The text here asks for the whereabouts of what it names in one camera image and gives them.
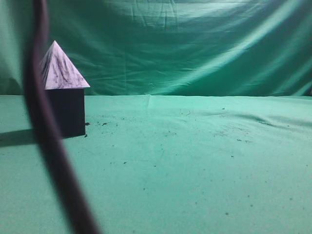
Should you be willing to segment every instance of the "dark cable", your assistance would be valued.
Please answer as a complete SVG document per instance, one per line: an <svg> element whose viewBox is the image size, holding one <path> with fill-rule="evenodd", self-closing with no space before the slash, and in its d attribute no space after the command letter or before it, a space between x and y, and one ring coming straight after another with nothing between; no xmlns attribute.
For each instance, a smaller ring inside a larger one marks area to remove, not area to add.
<svg viewBox="0 0 312 234"><path fill-rule="evenodd" d="M77 234L99 234L100 231L89 210L77 179L67 159L61 134L43 88L39 62L48 39L48 12L46 0L33 0L33 44L24 64L24 94L30 120L58 197Z"/></svg>

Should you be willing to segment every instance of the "green fabric floor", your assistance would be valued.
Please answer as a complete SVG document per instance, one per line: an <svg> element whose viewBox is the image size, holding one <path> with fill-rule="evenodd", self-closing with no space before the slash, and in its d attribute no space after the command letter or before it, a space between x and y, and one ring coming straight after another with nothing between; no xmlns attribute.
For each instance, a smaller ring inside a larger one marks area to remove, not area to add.
<svg viewBox="0 0 312 234"><path fill-rule="evenodd" d="M64 143L107 234L312 232L312 97L85 100ZM22 96L0 109L0 233L70 233Z"/></svg>

